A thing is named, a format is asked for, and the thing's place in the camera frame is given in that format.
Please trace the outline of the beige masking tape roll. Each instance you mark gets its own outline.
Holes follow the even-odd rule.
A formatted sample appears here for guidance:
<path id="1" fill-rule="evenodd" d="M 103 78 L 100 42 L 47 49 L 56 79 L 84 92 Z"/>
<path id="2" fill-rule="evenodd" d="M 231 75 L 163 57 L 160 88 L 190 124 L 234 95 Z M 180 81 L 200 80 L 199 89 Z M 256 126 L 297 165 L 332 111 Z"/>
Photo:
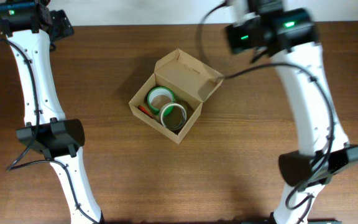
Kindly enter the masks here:
<path id="1" fill-rule="evenodd" d="M 181 129 L 187 121 L 186 109 L 178 103 L 163 105 L 158 116 L 162 126 L 171 131 Z"/>

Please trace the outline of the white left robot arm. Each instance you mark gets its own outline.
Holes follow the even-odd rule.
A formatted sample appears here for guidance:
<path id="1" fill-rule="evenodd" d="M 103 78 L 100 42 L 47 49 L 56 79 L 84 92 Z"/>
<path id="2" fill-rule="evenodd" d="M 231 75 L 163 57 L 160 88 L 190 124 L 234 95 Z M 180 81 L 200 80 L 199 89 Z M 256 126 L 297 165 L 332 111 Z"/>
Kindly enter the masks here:
<path id="1" fill-rule="evenodd" d="M 25 103 L 23 128 L 16 131 L 25 150 L 9 170 L 22 168 L 29 151 L 50 164 L 69 206 L 72 223 L 104 223 L 93 197 L 83 161 L 85 132 L 78 119 L 66 119 L 58 100 L 50 64 L 54 43 L 74 34 L 65 11 L 51 11 L 48 1 L 5 1 L 0 4 L 0 28 L 14 54 Z"/>

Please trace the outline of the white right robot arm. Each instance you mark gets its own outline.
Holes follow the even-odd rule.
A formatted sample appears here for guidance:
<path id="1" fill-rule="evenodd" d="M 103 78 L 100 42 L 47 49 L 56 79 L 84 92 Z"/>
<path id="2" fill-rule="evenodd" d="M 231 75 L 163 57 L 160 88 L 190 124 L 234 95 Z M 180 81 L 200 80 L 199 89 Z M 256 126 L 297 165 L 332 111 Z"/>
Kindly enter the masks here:
<path id="1" fill-rule="evenodd" d="M 306 223 L 313 203 L 331 179 L 358 163 L 338 119 L 323 65 L 317 26 L 303 8 L 281 1 L 227 1 L 236 20 L 226 35 L 235 54 L 254 49 L 276 69 L 287 94 L 298 135 L 298 149 L 278 159 L 285 186 L 269 223 Z"/>

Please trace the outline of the brown cardboard box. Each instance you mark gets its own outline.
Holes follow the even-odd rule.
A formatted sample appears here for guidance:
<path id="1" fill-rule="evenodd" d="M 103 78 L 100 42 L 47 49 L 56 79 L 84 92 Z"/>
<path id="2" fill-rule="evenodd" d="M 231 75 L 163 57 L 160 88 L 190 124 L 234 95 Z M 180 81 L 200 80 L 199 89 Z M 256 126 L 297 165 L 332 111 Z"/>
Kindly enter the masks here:
<path id="1" fill-rule="evenodd" d="M 156 62 L 154 72 L 129 102 L 132 114 L 175 143 L 180 143 L 201 114 L 203 103 L 220 87 L 223 75 L 188 53 L 176 49 Z M 147 95 L 155 87 L 164 86 L 175 100 L 186 108 L 187 121 L 178 131 L 164 128 L 155 115 L 148 117 L 137 107 L 142 105 L 150 114 Z"/>

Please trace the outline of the orange utility knife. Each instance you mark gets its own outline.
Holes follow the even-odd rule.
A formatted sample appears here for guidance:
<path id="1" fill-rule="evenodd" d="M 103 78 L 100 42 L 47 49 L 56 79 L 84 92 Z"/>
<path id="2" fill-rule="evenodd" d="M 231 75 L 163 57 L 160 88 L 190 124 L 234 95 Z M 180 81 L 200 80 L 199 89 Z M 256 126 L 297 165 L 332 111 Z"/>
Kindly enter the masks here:
<path id="1" fill-rule="evenodd" d="M 154 116 L 153 116 L 152 114 L 150 114 L 149 111 L 148 111 L 146 108 L 144 108 L 142 105 L 139 105 L 137 108 L 138 108 L 141 112 L 143 112 L 144 114 L 146 114 L 148 117 L 154 119 Z"/>

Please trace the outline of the green tape roll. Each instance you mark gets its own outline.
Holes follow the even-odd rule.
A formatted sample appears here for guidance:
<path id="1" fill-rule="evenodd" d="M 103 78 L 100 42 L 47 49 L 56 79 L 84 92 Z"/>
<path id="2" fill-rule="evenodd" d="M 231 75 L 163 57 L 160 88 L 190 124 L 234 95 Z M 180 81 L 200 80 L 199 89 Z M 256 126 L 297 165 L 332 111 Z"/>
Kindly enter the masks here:
<path id="1" fill-rule="evenodd" d="M 159 114 L 164 105 L 174 102 L 176 100 L 173 92 L 164 86 L 151 89 L 147 95 L 147 104 L 153 114 Z"/>

